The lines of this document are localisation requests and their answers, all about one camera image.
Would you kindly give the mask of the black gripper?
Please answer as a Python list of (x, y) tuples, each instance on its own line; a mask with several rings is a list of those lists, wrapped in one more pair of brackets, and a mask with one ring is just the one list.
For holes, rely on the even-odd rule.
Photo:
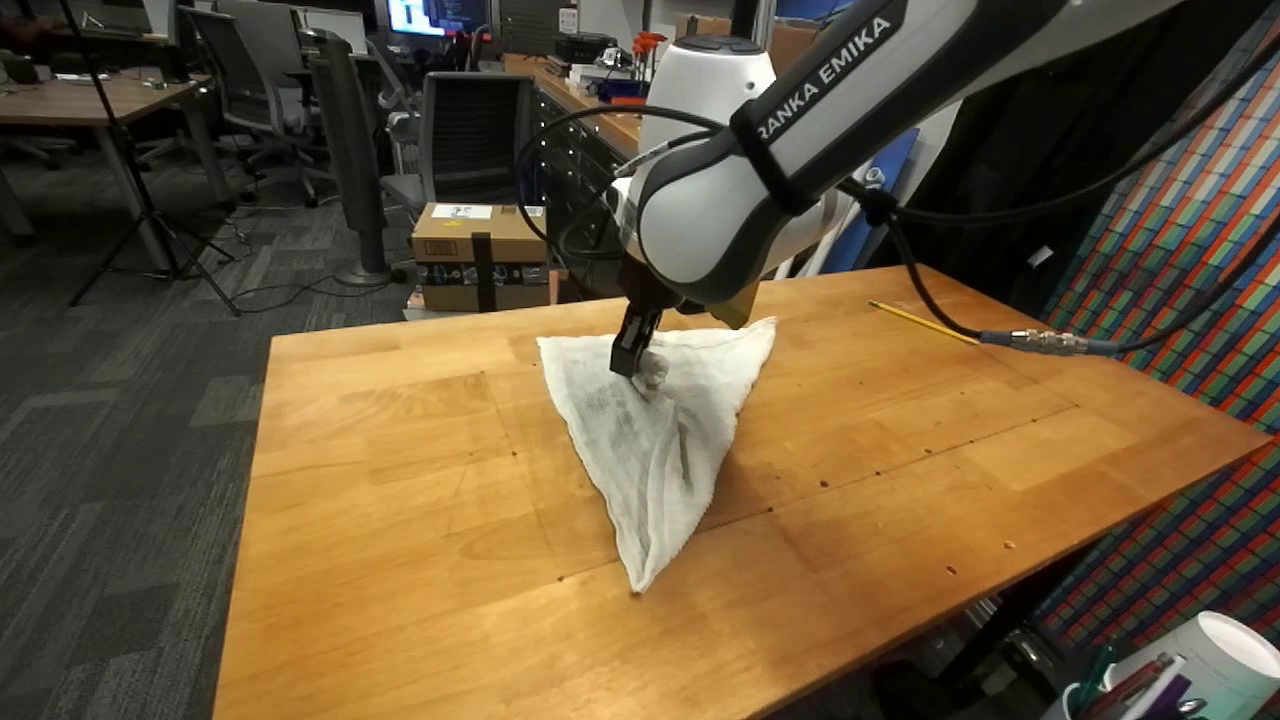
[(623, 326), (613, 341), (609, 374), (631, 380), (640, 374), (643, 343), (658, 327), (662, 303), (656, 298), (631, 298)]

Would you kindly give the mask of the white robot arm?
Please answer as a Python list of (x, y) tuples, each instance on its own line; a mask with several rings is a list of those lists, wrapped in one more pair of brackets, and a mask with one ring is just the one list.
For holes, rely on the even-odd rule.
[(623, 319), (609, 369), (640, 378), (677, 303), (737, 310), (800, 249), (800, 222), (892, 137), (998, 82), (1076, 56), (1180, 0), (860, 0), (783, 78), (703, 141), (656, 154), (626, 180)]

